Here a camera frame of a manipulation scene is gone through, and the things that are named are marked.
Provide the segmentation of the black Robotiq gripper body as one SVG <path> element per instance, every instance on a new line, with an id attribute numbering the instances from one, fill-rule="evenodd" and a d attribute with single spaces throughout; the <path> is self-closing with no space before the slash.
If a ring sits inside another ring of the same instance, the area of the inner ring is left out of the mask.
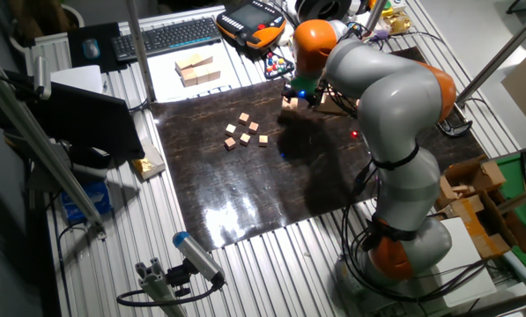
<path id="1" fill-rule="evenodd" d="M 295 90 L 290 85 L 283 89 L 283 96 L 289 99 L 289 107 L 298 105 L 298 99 L 305 99 L 309 107 L 318 107 L 322 104 L 322 93 L 319 91 Z"/>

